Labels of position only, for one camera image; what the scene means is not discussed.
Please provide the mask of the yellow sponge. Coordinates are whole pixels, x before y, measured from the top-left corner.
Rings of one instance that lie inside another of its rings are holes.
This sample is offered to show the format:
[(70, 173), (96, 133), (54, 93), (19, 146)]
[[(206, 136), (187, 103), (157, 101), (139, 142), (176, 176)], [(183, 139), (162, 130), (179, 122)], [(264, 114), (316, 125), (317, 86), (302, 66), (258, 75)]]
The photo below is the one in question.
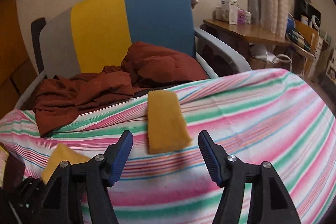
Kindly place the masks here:
[(41, 174), (41, 179), (46, 185), (57, 166), (63, 161), (68, 161), (70, 164), (80, 164), (88, 162), (89, 160), (89, 157), (77, 153), (66, 145), (59, 143), (52, 152), (48, 163)]
[(149, 153), (152, 155), (179, 151), (192, 141), (174, 92), (155, 90), (148, 93), (147, 121)]

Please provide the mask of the black shelf with appliances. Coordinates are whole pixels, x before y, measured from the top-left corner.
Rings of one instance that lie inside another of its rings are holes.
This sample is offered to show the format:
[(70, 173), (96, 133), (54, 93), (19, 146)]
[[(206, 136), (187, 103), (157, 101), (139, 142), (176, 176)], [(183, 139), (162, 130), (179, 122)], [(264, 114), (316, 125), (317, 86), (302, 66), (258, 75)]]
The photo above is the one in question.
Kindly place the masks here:
[(305, 0), (294, 1), (294, 19), (319, 31), (321, 13)]

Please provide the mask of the striped pink green blanket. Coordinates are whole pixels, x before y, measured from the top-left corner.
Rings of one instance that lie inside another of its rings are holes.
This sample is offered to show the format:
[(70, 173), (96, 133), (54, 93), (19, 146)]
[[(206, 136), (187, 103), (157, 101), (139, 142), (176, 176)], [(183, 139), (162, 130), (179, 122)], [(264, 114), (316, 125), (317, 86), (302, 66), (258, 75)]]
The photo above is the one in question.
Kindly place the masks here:
[(206, 130), (227, 153), (252, 164), (271, 162), (302, 223), (318, 223), (335, 198), (335, 116), (301, 78), (284, 69), (249, 71), (173, 87), (192, 143), (182, 151), (147, 151), (147, 98), (79, 116), (47, 139), (32, 111), (1, 119), (1, 142), (39, 177), (60, 143), (93, 157), (123, 131), (133, 147), (109, 189), (120, 223), (211, 223), (222, 195), (198, 148)]

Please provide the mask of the rust brown garment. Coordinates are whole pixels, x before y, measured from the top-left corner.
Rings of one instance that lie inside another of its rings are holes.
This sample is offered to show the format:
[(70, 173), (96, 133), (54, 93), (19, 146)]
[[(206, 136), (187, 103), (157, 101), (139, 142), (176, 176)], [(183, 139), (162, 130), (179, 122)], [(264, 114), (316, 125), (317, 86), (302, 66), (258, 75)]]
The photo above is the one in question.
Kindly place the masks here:
[(33, 107), (39, 135), (47, 138), (81, 114), (207, 77), (197, 60), (185, 53), (136, 42), (119, 67), (107, 65), (100, 73), (43, 80), (35, 89)]

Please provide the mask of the grey bed rail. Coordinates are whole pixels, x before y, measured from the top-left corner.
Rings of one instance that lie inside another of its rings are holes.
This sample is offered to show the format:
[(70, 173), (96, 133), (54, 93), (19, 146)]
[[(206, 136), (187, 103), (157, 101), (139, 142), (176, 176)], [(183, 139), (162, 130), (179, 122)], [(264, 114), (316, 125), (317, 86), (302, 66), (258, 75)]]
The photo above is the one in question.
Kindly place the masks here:
[(215, 56), (222, 58), (233, 70), (233, 73), (243, 73), (252, 70), (248, 61), (225, 42), (214, 37), (199, 27), (194, 27), (194, 31), (196, 60), (210, 79), (218, 79), (219, 76), (213, 70), (211, 65), (209, 65), (209, 63), (201, 56), (201, 51), (205, 46), (208, 46), (211, 50), (213, 50)]

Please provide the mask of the white carton on desk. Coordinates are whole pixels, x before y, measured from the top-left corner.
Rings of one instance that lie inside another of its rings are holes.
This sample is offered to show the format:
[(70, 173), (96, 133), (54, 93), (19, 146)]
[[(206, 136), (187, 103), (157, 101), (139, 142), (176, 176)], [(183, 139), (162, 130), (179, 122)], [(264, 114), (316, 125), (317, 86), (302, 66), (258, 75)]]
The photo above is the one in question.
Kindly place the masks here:
[(222, 17), (229, 24), (238, 24), (237, 0), (222, 0)]

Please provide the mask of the yellow sponge back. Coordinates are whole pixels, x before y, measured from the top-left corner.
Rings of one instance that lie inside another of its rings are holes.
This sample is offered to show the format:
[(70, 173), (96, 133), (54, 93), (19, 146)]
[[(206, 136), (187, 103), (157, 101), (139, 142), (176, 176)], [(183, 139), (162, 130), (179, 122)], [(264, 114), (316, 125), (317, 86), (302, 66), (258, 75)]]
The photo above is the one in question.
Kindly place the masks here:
[(41, 174), (41, 179), (46, 185), (57, 166), (63, 161), (68, 161), (70, 164), (80, 164), (88, 162), (89, 160), (89, 157), (77, 153), (66, 145), (59, 143), (52, 152), (48, 163)]

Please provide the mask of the pink jar on desk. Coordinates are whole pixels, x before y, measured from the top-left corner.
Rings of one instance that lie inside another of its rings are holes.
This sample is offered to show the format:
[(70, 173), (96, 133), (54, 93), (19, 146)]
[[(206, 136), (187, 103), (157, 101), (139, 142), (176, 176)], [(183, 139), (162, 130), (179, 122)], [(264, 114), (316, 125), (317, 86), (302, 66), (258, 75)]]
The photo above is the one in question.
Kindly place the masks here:
[(238, 24), (251, 24), (252, 14), (249, 11), (238, 9)]

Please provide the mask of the wooden desk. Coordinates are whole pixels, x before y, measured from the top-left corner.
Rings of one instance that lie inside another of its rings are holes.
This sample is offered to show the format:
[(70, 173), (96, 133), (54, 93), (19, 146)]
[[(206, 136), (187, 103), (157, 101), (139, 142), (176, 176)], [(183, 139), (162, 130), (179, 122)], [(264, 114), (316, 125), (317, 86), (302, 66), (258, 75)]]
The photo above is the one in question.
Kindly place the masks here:
[(270, 46), (288, 47), (290, 43), (281, 36), (253, 24), (228, 24), (215, 19), (204, 19), (203, 23), (219, 32), (227, 33), (247, 43), (265, 44)]

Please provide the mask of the wooden wardrobe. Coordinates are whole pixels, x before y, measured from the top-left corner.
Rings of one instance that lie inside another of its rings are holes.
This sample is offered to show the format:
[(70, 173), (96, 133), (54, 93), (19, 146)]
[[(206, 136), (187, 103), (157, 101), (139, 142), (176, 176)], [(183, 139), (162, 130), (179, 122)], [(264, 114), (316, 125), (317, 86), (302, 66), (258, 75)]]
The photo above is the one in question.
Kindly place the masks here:
[(1, 117), (14, 109), (37, 73), (29, 58), (18, 21), (17, 1), (1, 0)]

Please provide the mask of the grey yellow blue headboard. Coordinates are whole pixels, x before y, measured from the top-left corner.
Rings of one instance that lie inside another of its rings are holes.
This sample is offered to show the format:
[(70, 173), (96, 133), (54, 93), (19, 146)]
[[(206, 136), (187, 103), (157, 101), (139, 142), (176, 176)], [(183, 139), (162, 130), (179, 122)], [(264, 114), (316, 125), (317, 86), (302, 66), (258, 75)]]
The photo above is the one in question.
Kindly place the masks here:
[(85, 0), (51, 19), (40, 46), (48, 78), (120, 65), (136, 42), (195, 57), (190, 0)]

